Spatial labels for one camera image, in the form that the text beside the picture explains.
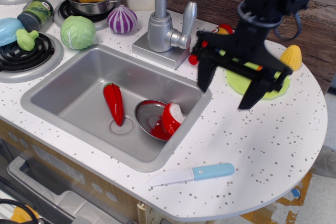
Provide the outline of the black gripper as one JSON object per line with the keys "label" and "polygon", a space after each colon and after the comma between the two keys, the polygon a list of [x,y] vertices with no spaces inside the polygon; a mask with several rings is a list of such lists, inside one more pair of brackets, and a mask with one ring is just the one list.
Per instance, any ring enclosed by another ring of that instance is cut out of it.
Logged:
{"label": "black gripper", "polygon": [[[282,18],[266,20],[257,17],[240,17],[231,35],[198,31],[193,54],[198,56],[198,87],[206,92],[216,68],[224,67],[251,80],[238,106],[251,109],[266,92],[280,91],[286,76],[292,70],[276,59],[265,46],[270,30],[281,24]],[[247,62],[261,65],[260,71],[245,67]]]}

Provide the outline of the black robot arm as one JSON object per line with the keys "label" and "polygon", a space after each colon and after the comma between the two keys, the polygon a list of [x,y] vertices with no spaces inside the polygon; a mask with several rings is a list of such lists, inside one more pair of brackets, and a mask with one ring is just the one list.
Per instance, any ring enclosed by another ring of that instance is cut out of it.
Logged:
{"label": "black robot arm", "polygon": [[216,68],[224,67],[251,80],[239,109],[251,109],[266,92],[280,91],[292,70],[265,47],[270,30],[276,30],[285,15],[308,7],[310,0],[244,0],[238,6],[239,21],[230,35],[198,31],[192,54],[198,64],[199,88],[206,92]]}

